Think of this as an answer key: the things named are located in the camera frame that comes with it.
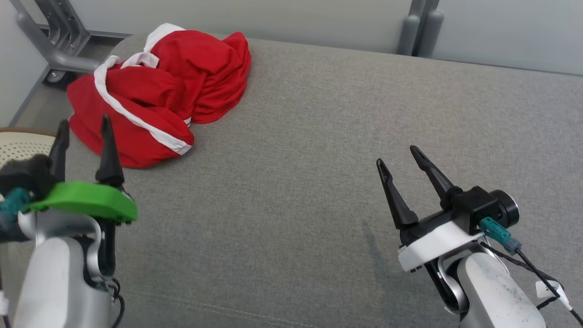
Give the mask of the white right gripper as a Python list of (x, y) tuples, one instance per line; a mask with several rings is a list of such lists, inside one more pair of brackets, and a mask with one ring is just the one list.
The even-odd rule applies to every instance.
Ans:
[[(409, 149), (417, 166), (425, 172), (437, 192), (441, 208), (446, 210), (452, 207), (450, 198), (456, 186), (419, 147), (410, 145)], [(398, 259), (404, 271), (416, 269), (484, 235), (479, 230), (471, 234), (462, 229), (451, 210), (442, 210), (418, 222), (418, 216), (407, 206), (394, 185), (385, 162), (377, 159), (376, 166), (395, 228), (401, 229), (399, 237), (402, 247)]]

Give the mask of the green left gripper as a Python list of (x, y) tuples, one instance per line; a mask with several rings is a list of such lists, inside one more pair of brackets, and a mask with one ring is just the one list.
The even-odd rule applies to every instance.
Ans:
[(95, 179), (100, 184), (84, 181), (65, 181), (66, 152), (70, 143), (67, 120), (60, 121), (49, 158), (50, 174), (59, 183), (41, 200), (31, 202), (26, 211), (42, 211), (47, 208), (110, 220), (117, 224), (129, 224), (138, 219), (135, 201), (123, 191), (112, 186), (124, 183), (123, 169), (119, 160), (114, 129), (109, 115), (102, 116), (102, 154)]

